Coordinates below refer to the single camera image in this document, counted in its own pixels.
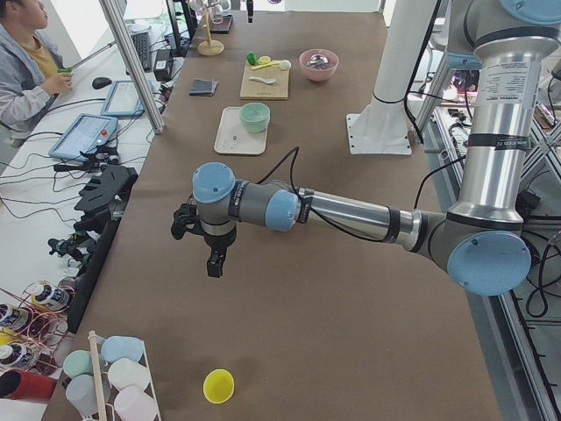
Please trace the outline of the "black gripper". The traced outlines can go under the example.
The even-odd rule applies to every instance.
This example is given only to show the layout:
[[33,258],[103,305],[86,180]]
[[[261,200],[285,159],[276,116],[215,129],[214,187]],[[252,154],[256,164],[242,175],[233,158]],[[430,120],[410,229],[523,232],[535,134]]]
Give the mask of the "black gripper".
[[237,229],[232,228],[225,234],[211,235],[205,232],[203,234],[205,243],[210,247],[210,255],[207,259],[208,276],[222,277],[224,274],[224,263],[227,256],[227,249],[235,242],[237,238]]

